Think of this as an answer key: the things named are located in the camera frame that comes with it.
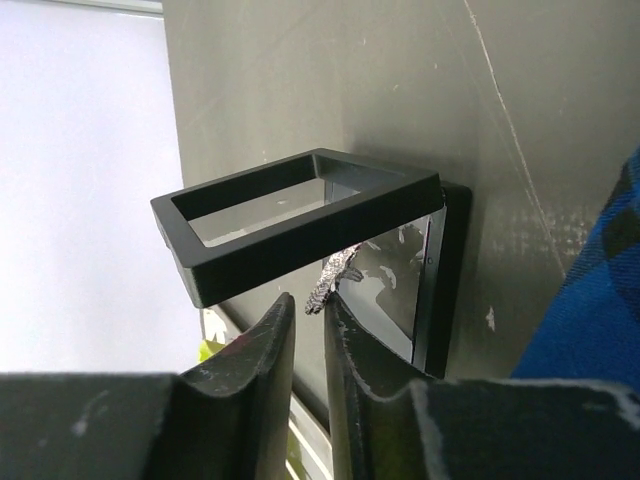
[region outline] green object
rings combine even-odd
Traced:
[[[218,343],[214,340],[203,340],[198,349],[198,363],[210,359],[224,347],[223,343]]]

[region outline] black rectangular frame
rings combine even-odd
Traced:
[[[206,247],[189,221],[313,179],[356,195]],[[443,208],[437,173],[316,149],[151,201],[194,306],[206,308]]]

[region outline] white scuff mark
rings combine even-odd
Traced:
[[[496,240],[492,240],[491,248],[495,253],[504,253],[505,250],[504,243],[498,243]]]
[[[496,331],[496,316],[495,316],[495,313],[493,312],[493,307],[492,306],[489,306],[489,313],[487,313],[487,316],[485,318],[487,319],[487,325],[489,325],[489,328],[495,332]]]
[[[582,404],[582,408],[590,412],[607,412],[609,408],[606,405],[599,405],[597,403],[586,402]]]
[[[640,402],[637,400],[638,396],[632,389],[621,384],[607,383],[600,380],[569,380],[564,378],[548,380],[491,379],[487,381],[514,387],[587,388],[594,392],[608,393],[618,404],[618,416],[628,423],[632,430],[640,430]]]
[[[580,255],[579,248],[565,248],[563,252],[567,257],[577,257]]]
[[[551,246],[551,252],[556,261],[556,264],[560,268],[560,273],[562,274],[562,278],[566,278],[567,274],[564,271],[564,266],[562,265],[562,259],[560,258],[560,253],[556,248],[556,244],[551,236],[551,229],[547,224],[544,210],[542,209],[542,204],[540,203],[540,198],[536,192],[535,186],[533,185],[533,179],[531,178],[531,173],[529,172],[529,167],[527,166],[527,161],[524,156],[524,152],[522,151],[522,147],[520,145],[520,140],[518,139],[518,134],[516,132],[516,127],[511,119],[511,114],[509,113],[509,109],[507,108],[507,104],[504,101],[504,97],[502,96],[502,92],[500,91],[500,86],[498,85],[498,79],[496,78],[496,73],[493,68],[493,63],[491,62],[491,57],[489,57],[489,50],[487,50],[487,45],[484,41],[484,36],[482,35],[482,31],[480,30],[480,26],[478,25],[478,21],[476,20],[476,15],[471,10],[471,6],[469,5],[468,0],[463,0],[465,6],[467,7],[467,12],[469,12],[469,18],[471,18],[471,23],[473,24],[473,28],[476,30],[476,34],[478,35],[478,40],[480,41],[480,46],[482,47],[482,51],[484,53],[484,58],[487,60],[487,66],[489,67],[489,73],[491,74],[491,80],[493,82],[493,88],[496,91],[496,95],[498,96],[498,100],[500,101],[500,105],[502,106],[502,110],[504,112],[504,116],[509,124],[509,129],[511,130],[511,137],[513,138],[513,143],[518,152],[518,156],[520,157],[520,163],[522,164],[522,169],[524,172],[524,176],[526,178],[527,184],[529,185],[529,190],[525,189],[525,193],[527,197],[531,200],[533,206],[538,212],[538,222],[544,231],[545,237]]]
[[[349,329],[344,324],[344,322],[338,322],[338,331],[340,332],[341,335],[344,335],[346,332],[349,331]]]
[[[427,384],[424,382],[411,383],[411,397],[414,404],[414,412],[421,425],[422,434],[420,440],[422,451],[426,459],[427,474],[429,478],[446,480],[449,472],[443,458],[443,436],[438,424],[429,415],[429,394]]]
[[[396,274],[393,273],[393,270],[391,270],[389,267],[385,267],[384,265],[380,265],[380,270],[382,270],[387,275],[387,277],[389,277],[389,280],[391,280],[391,288],[395,290],[398,283]]]
[[[156,436],[160,435],[160,432],[162,432],[162,425],[164,425],[164,418],[165,418],[165,411],[160,410],[160,415],[158,415],[155,419],[155,422],[153,422],[153,426],[155,427],[154,434]]]
[[[369,245],[374,250],[377,250],[377,251],[382,250],[378,245],[373,243],[371,240],[367,240],[367,245]]]
[[[89,416],[91,415],[93,406],[98,400],[106,397],[107,395],[109,395],[109,390],[103,390],[87,402],[87,404],[82,409],[82,415],[80,415],[78,421],[71,425],[71,433],[73,433],[76,437],[82,437],[85,433],[87,433],[87,429],[89,428]]]

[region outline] black bracket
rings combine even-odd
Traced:
[[[226,209],[231,212],[232,207],[311,180],[325,182],[326,202],[337,200],[214,246],[206,246],[189,223]],[[334,189],[350,193],[336,196]],[[458,189],[468,192],[465,187]],[[424,369],[426,349],[436,342],[444,360],[436,361],[439,366],[433,374],[441,376],[446,365],[462,249],[451,251],[456,257],[454,269],[443,265],[445,257],[440,252],[445,250],[445,224],[451,225],[455,217],[453,223],[463,225],[466,234],[468,221],[468,208],[462,216],[446,213],[446,196],[447,190],[436,172],[317,149],[156,198],[151,205],[191,301],[198,308],[221,303],[351,245],[436,214],[434,218],[439,218],[440,223],[432,222],[429,237],[434,241],[429,240],[425,247],[413,356]],[[228,234],[225,228],[220,225],[221,231],[215,236]],[[464,235],[461,241],[458,239],[457,243],[463,248]],[[442,272],[449,272],[448,277],[454,273],[453,288],[450,282],[448,287],[452,294],[434,296],[436,285],[432,282],[440,281]],[[449,307],[439,307],[442,302]],[[437,312],[449,317],[442,319],[447,325],[442,338],[446,345],[440,345],[442,342],[429,333],[432,315]],[[418,327],[425,322],[427,327]]]

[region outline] white paint chip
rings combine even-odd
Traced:
[[[489,313],[487,313],[487,316],[485,317],[487,320],[487,325],[489,325],[489,328],[492,331],[496,331],[496,316],[495,313],[493,312],[493,307],[489,307]]]
[[[82,410],[82,415],[80,415],[78,421],[71,425],[71,433],[73,433],[76,437],[82,437],[85,433],[87,433],[87,429],[89,428],[89,416],[91,415],[93,406],[101,398],[104,398],[107,395],[109,395],[109,391],[103,390],[87,402],[87,404],[84,406],[84,409]]]

